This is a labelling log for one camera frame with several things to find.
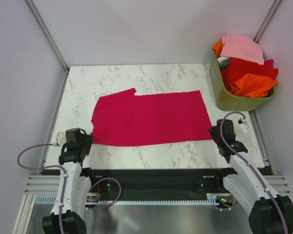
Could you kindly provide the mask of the magenta t shirt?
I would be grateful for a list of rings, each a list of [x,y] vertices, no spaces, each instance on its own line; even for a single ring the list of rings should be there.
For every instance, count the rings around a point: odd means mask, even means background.
[[[100,97],[93,112],[93,143],[133,147],[211,140],[200,91],[137,96],[136,89]]]

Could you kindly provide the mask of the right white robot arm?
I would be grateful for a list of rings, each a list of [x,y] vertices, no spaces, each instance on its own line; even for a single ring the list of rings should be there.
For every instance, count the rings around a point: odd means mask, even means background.
[[[233,121],[219,119],[209,133],[219,154],[235,170],[214,179],[215,189],[228,190],[248,215],[254,234],[292,234],[293,203],[280,195],[264,178],[248,155],[246,146],[237,141]]]

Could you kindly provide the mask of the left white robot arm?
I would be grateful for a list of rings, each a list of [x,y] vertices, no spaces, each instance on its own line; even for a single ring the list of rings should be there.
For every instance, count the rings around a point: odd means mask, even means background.
[[[97,179],[90,168],[83,168],[89,155],[93,137],[80,128],[69,129],[64,134],[59,156],[60,182],[55,204],[49,216],[42,218],[45,234],[85,234],[85,203],[88,192],[97,188]]]

